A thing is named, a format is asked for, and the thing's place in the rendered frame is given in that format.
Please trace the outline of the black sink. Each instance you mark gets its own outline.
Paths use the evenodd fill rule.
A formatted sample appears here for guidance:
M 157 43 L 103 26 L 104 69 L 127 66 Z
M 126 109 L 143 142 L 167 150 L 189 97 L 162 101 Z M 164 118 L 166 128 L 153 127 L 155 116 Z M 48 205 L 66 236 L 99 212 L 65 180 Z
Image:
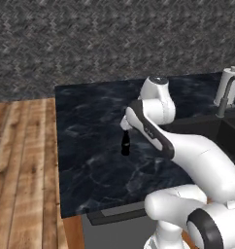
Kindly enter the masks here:
M 213 140 L 235 164 L 235 112 L 178 119 L 162 127 L 173 133 L 198 134 Z

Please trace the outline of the black drink bottle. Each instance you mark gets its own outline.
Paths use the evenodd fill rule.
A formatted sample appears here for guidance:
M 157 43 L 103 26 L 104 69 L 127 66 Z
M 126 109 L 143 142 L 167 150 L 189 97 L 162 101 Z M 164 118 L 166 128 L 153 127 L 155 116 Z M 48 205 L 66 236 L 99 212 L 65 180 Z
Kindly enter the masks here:
M 121 154 L 123 156 L 129 155 L 129 149 L 130 149 L 130 138 L 129 133 L 127 130 L 123 132 L 122 140 L 121 140 Z

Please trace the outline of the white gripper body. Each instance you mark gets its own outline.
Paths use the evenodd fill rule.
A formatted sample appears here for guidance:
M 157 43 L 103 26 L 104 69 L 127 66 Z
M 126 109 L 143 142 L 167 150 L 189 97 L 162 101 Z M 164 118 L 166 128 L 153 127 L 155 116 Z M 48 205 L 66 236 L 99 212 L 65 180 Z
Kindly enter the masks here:
M 123 116 L 123 118 L 121 119 L 120 127 L 123 130 L 129 130 L 132 128 L 132 126 L 129 124 L 128 120 L 126 119 L 126 116 Z

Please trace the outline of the grey sink tap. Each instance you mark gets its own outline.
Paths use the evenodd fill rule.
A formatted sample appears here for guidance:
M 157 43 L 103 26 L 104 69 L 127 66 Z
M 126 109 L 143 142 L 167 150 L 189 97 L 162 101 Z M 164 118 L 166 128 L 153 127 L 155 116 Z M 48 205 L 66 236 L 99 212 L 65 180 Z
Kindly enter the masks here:
M 228 94 L 230 92 L 231 85 L 232 85 L 233 82 L 235 82 L 235 76 L 232 76 L 228 80 L 225 91 L 224 91 L 224 95 L 220 100 L 219 107 L 218 107 L 218 110 L 217 110 L 217 113 L 216 113 L 216 116 L 218 118 L 220 118 L 220 119 L 222 119 L 224 117 L 224 113 L 225 113 L 227 103 L 228 103 Z

